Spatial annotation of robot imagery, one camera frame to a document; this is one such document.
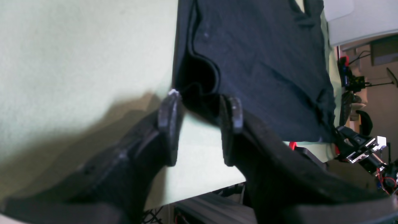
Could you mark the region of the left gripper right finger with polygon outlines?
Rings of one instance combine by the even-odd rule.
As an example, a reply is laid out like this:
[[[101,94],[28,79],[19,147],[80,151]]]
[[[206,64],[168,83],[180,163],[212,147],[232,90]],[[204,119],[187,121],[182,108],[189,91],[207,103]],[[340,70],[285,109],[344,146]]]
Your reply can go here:
[[[397,198],[356,187],[290,149],[243,111],[236,97],[220,96],[224,162],[244,175],[259,224],[392,224]]]

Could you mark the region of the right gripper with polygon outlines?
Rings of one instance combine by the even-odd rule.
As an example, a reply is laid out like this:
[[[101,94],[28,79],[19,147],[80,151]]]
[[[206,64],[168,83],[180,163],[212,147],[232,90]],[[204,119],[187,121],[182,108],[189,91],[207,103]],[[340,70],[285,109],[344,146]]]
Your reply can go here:
[[[352,164],[367,159],[377,152],[377,137],[365,136],[346,126],[336,128],[336,159]]]

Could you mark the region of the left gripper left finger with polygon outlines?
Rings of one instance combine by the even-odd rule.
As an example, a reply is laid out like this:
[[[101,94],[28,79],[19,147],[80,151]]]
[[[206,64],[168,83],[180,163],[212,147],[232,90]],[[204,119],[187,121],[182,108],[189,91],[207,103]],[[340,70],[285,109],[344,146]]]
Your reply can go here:
[[[181,95],[171,90],[117,143],[54,187],[6,199],[1,213],[28,224],[139,224],[153,179],[176,164],[182,119]]]

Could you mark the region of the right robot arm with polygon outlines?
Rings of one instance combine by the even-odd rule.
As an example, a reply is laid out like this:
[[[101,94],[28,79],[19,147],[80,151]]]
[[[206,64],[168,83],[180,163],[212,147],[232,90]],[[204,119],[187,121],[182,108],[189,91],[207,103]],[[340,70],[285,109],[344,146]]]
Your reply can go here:
[[[397,196],[397,162],[384,162],[377,153],[390,149],[386,137],[366,136],[346,126],[335,129],[336,159],[340,162],[359,164],[374,176],[377,187],[390,196]]]

